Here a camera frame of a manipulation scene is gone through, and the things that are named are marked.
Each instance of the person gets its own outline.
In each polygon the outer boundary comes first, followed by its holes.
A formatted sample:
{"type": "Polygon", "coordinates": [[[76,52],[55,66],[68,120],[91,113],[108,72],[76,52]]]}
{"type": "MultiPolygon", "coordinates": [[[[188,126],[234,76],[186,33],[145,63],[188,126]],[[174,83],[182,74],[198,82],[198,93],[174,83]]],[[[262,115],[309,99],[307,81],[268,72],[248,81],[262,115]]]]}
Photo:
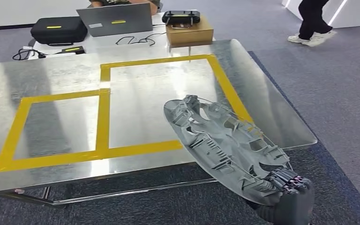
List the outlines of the person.
{"type": "Polygon", "coordinates": [[[151,8],[151,15],[155,15],[158,11],[159,0],[90,0],[92,7],[135,4],[135,3],[149,3],[151,8]]]}
{"type": "Polygon", "coordinates": [[[288,37],[288,41],[308,45],[320,45],[336,32],[322,19],[322,8],[329,0],[303,0],[299,12],[303,18],[299,34],[288,37]]]}

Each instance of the white wall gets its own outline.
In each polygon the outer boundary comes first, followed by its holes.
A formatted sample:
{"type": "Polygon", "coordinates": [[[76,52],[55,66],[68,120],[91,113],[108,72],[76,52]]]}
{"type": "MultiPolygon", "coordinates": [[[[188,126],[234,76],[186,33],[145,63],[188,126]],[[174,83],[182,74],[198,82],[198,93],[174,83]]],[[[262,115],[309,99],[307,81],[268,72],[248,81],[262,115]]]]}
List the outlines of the white wall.
{"type": "Polygon", "coordinates": [[[35,23],[43,17],[75,16],[88,0],[0,0],[0,26],[35,23]]]}
{"type": "MultiPolygon", "coordinates": [[[[301,19],[298,7],[301,0],[282,0],[282,5],[288,5],[288,10],[301,19]]],[[[334,28],[360,26],[360,0],[329,0],[323,8],[323,19],[329,23],[336,11],[345,2],[335,20],[331,24],[334,28]]]]}
{"type": "Polygon", "coordinates": [[[332,26],[338,28],[360,26],[360,0],[348,0],[332,26]]]}

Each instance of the laptop lid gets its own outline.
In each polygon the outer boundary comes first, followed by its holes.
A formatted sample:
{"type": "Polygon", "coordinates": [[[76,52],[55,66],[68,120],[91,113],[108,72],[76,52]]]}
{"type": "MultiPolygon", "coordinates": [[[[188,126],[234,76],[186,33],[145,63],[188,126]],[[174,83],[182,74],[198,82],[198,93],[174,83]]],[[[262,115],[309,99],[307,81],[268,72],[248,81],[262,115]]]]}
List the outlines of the laptop lid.
{"type": "Polygon", "coordinates": [[[76,10],[93,37],[152,30],[149,3],[76,10]]]}

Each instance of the stainless steel table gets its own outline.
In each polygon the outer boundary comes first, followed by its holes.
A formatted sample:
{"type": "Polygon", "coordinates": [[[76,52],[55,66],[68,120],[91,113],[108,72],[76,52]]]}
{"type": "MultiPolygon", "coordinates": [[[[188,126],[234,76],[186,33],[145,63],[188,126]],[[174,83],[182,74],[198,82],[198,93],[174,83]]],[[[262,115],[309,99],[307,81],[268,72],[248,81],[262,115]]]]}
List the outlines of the stainless steel table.
{"type": "MultiPolygon", "coordinates": [[[[111,89],[109,147],[176,139],[163,116],[163,104],[197,94],[224,105],[228,102],[205,60],[177,61],[111,69],[111,81],[100,81],[100,64],[132,60],[214,54],[256,125],[285,150],[317,139],[289,106],[237,40],[212,45],[112,50],[93,54],[0,63],[0,151],[23,97],[111,89]]],[[[14,159],[85,152],[96,146],[98,96],[34,103],[15,148],[14,159]]],[[[15,193],[17,188],[107,178],[141,170],[192,163],[183,149],[116,157],[41,168],[0,172],[0,195],[26,202],[61,206],[67,203],[134,194],[148,190],[214,182],[214,179],[171,184],[129,192],[59,201],[15,193]]]]}

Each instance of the cardboard box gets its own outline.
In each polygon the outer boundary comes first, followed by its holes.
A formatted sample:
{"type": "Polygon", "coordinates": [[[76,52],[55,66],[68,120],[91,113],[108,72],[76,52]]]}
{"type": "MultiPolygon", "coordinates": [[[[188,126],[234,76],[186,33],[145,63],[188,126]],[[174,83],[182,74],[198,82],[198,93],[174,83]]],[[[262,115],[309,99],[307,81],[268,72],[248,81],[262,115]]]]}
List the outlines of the cardboard box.
{"type": "Polygon", "coordinates": [[[201,15],[201,21],[188,29],[176,29],[172,28],[171,25],[166,26],[166,35],[170,47],[210,45],[213,40],[213,28],[206,17],[201,15]]]}

